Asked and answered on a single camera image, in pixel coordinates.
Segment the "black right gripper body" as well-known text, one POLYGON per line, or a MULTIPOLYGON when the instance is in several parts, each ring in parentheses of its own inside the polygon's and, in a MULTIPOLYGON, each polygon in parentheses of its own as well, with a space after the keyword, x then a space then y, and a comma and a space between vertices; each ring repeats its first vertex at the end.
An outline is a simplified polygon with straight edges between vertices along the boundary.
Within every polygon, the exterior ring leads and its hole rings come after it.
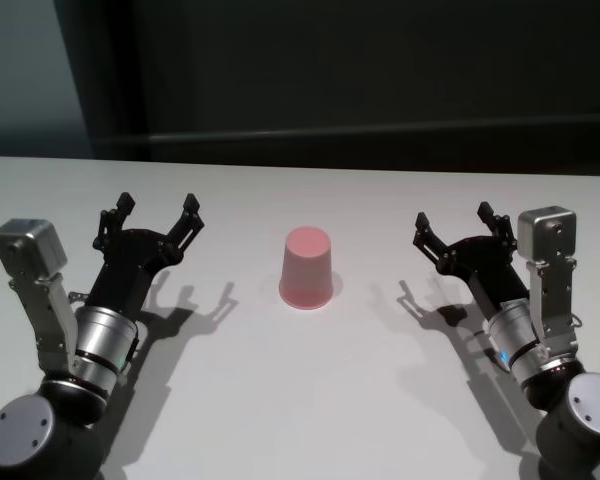
POLYGON ((474 236, 451 245, 435 243, 436 270, 461 279, 484 316, 494 316, 502 304, 527 299, 528 289, 512 266, 515 240, 474 236))

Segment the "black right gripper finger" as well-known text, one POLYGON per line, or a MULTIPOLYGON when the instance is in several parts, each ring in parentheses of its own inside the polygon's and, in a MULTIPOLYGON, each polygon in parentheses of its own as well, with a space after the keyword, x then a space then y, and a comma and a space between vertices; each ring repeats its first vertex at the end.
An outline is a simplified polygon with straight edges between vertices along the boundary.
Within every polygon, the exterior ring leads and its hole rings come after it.
POLYGON ((490 230, 492 237, 498 241, 499 247, 511 258, 517 249, 517 240, 514 237, 510 217, 497 215, 487 201, 480 203, 477 215, 490 230))
POLYGON ((438 273, 452 273, 453 257, 450 247, 433 232, 424 212, 418 213, 415 228, 413 245, 434 264, 438 273))

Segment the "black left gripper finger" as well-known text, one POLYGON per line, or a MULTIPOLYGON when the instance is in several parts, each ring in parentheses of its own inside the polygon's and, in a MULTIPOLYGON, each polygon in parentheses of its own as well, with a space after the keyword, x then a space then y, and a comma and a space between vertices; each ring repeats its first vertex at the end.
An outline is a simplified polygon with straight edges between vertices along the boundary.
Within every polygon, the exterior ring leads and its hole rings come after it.
POLYGON ((129 192, 120 194, 116 206, 110 210, 100 212, 98 232, 93 241, 93 248, 105 253, 110 243, 122 231, 122 226, 131 214, 135 200, 129 192))
POLYGON ((185 250, 204 228, 199 209, 200 204, 195 195, 188 193, 180 218, 166 235, 165 255, 170 262, 181 262, 185 250))

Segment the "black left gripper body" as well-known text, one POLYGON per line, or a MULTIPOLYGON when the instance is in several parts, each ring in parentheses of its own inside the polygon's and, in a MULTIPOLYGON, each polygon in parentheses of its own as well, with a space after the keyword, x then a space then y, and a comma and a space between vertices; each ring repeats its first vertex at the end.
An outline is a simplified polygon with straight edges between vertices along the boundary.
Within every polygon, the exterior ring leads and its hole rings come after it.
POLYGON ((105 308, 128 319, 140 312, 154 277, 184 257, 166 235, 147 229, 98 236, 93 247, 102 252, 104 264, 85 305, 105 308))

